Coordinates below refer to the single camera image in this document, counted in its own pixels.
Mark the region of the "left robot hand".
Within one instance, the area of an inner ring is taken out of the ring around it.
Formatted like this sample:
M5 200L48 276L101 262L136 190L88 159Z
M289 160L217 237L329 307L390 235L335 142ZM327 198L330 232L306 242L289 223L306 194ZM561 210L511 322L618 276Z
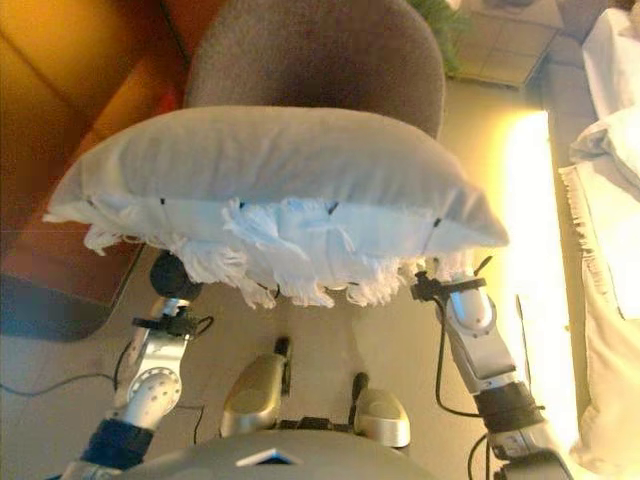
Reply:
M161 297L194 301L203 285L193 282L183 262L169 251L162 251L154 261L149 279L154 291Z

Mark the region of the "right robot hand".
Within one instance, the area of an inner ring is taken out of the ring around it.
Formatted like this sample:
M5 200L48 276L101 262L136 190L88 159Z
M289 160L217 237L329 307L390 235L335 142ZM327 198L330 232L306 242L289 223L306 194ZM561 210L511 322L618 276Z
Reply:
M434 262L435 278L441 283L459 283L475 277L472 263L462 257L442 257Z

